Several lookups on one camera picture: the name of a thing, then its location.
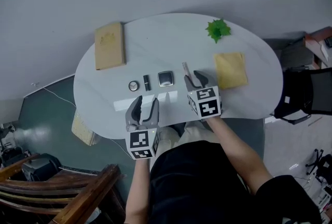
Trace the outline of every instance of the person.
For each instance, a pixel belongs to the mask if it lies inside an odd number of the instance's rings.
[[[16,128],[12,124],[7,128],[3,128],[3,129],[0,128],[0,139],[4,139],[8,133],[10,133],[10,132],[13,133],[15,131],[16,131]]]
[[[326,217],[329,219],[328,224],[332,224],[332,206],[330,205],[324,213]]]
[[[136,160],[125,223],[322,223],[292,176],[273,178],[220,117],[206,122],[213,132],[190,122],[178,141],[160,129],[151,173],[148,159]]]

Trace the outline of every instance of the white oval table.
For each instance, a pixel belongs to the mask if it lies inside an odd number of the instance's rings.
[[[96,71],[94,45],[76,70],[74,98],[85,124],[100,136],[123,139],[127,135],[125,113],[131,102],[143,96],[141,119],[146,119],[155,97],[160,102],[159,126],[197,120],[188,105],[182,62],[216,78],[213,54],[243,52],[249,84],[221,92],[222,118],[260,119],[277,106],[283,88],[282,70],[272,49],[246,29],[227,22],[232,35],[217,44],[205,28],[213,17],[172,13],[132,21],[124,25],[127,64]],[[172,71],[174,85],[160,87],[158,73]],[[145,91],[143,75],[149,75],[151,91]],[[132,92],[129,82],[140,88]]]

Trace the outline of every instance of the floor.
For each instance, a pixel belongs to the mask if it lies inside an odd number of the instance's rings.
[[[48,88],[58,96],[74,101],[73,78]],[[75,107],[46,90],[24,100],[20,120],[14,134],[18,145],[31,152],[48,153],[63,165],[88,170],[102,170],[107,164],[118,164],[126,178],[117,183],[124,200],[128,197],[134,161],[114,142],[101,140],[87,146],[72,132]],[[320,184],[306,175],[305,164],[312,160],[315,148],[332,151],[332,117],[312,116],[297,125],[284,121],[228,119],[229,126],[261,157],[273,176],[291,174],[310,196],[317,195]],[[117,142],[126,148],[124,140]]]
[[[313,115],[297,125],[281,120],[265,125],[266,167],[273,176],[293,175],[313,199],[321,184],[307,175],[305,165],[314,162],[316,148],[324,150],[323,155],[332,153],[332,116]]]

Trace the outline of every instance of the cable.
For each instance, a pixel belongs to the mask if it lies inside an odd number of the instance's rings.
[[[306,184],[303,186],[303,189],[304,189],[305,191],[307,191],[307,190],[306,190],[306,188],[308,188],[308,187],[309,187],[309,189],[310,189],[310,188],[311,188],[311,186],[312,186],[312,184],[311,184],[311,185],[308,185],[308,184],[309,184],[309,183],[306,183]]]
[[[303,189],[306,191],[306,192],[308,192],[309,190],[310,190],[310,188],[312,187],[312,185],[313,185],[313,182],[311,183],[311,185],[310,186],[307,186],[307,187],[303,187]]]
[[[301,177],[295,177],[293,176],[294,178],[297,178],[297,179],[302,179],[302,180],[306,180],[306,181],[309,181],[310,179],[305,179],[305,178],[301,178]]]
[[[57,96],[59,99],[62,99],[62,100],[65,101],[65,102],[69,102],[70,104],[72,104],[72,105],[76,108],[76,105],[75,105],[74,103],[72,103],[72,102],[70,102],[70,101],[67,101],[67,100],[65,100],[65,99],[63,99],[63,98],[61,98],[61,97],[59,97],[59,96],[56,95],[54,92],[52,92],[52,91],[50,91],[50,90],[48,90],[48,89],[46,89],[46,88],[43,88],[43,89],[45,89],[45,90],[47,90],[48,92],[54,94],[54,95]]]
[[[52,91],[50,91],[50,90],[48,90],[48,89],[46,89],[46,88],[43,88],[43,89],[45,89],[45,90],[47,90],[48,92],[54,94],[54,95],[57,96],[59,99],[62,99],[62,100],[65,101],[65,102],[69,102],[70,104],[72,104],[72,105],[76,108],[76,105],[75,105],[74,103],[72,103],[72,102],[70,102],[70,101],[67,101],[67,100],[65,100],[65,99],[63,99],[63,98],[61,98],[61,97],[59,97],[59,96],[56,95],[54,92],[52,92]],[[118,146],[124,151],[124,153],[126,153],[126,155],[127,155],[129,158],[132,159],[132,157],[128,154],[128,152],[126,152],[126,151],[124,150],[124,148],[121,147],[121,145],[120,145],[118,142],[114,141],[114,140],[111,139],[111,138],[109,138],[109,139],[112,140],[115,144],[117,144],[117,145],[118,145]]]
[[[111,139],[111,138],[109,138],[111,141],[113,141],[115,144],[117,144],[123,151],[124,151],[124,153],[126,153],[126,155],[129,157],[129,158],[131,158],[132,159],[132,157],[128,154],[128,152],[126,152],[125,151],[125,149],[118,143],[118,142],[116,142],[114,139]]]

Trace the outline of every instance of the wooden chair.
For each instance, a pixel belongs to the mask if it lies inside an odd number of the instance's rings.
[[[27,224],[85,223],[96,207],[102,211],[100,222],[124,222],[125,205],[114,186],[122,177],[117,165],[108,165],[97,175],[61,170],[47,181],[9,179],[37,156],[0,171],[1,223],[22,223],[22,219]]]

